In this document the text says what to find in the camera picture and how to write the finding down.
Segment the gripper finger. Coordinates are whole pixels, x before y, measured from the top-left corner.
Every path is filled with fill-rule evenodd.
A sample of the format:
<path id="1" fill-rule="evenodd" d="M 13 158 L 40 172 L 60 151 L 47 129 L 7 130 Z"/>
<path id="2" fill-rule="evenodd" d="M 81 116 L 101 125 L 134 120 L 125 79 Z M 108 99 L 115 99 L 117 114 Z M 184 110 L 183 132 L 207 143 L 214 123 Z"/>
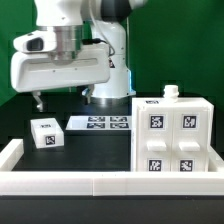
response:
<path id="1" fill-rule="evenodd" d="M 91 102 L 91 96 L 94 91 L 94 86 L 93 85 L 88 85 L 83 91 L 82 95 L 85 98 L 85 103 L 89 104 Z"/>
<path id="2" fill-rule="evenodd" d="M 37 109 L 40 112 L 43 112 L 44 109 L 44 104 L 43 101 L 41 100 L 41 92 L 40 91 L 34 91 L 32 92 L 33 98 L 35 99 L 36 103 L 37 103 Z"/>

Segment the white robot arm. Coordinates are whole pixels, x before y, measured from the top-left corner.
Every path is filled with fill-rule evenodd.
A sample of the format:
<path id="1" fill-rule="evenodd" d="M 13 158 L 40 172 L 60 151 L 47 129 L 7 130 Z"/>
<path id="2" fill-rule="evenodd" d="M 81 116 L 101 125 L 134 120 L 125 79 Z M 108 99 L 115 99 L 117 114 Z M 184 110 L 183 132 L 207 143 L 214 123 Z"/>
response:
<path id="1" fill-rule="evenodd" d="M 148 0 L 34 0 L 37 29 L 13 41 L 11 85 L 42 109 L 44 90 L 81 87 L 88 100 L 118 101 L 134 92 L 120 23 Z"/>

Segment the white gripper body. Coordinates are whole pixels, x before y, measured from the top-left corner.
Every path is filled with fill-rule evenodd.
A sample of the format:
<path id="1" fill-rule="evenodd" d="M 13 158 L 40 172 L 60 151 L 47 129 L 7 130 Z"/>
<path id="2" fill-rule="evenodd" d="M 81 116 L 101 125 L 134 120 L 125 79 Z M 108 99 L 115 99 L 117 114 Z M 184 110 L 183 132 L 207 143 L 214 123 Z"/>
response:
<path id="1" fill-rule="evenodd" d="M 107 82 L 108 51 L 106 44 L 84 45 L 72 61 L 53 61 L 48 53 L 17 52 L 11 60 L 11 85 L 17 92 L 34 92 Z"/>

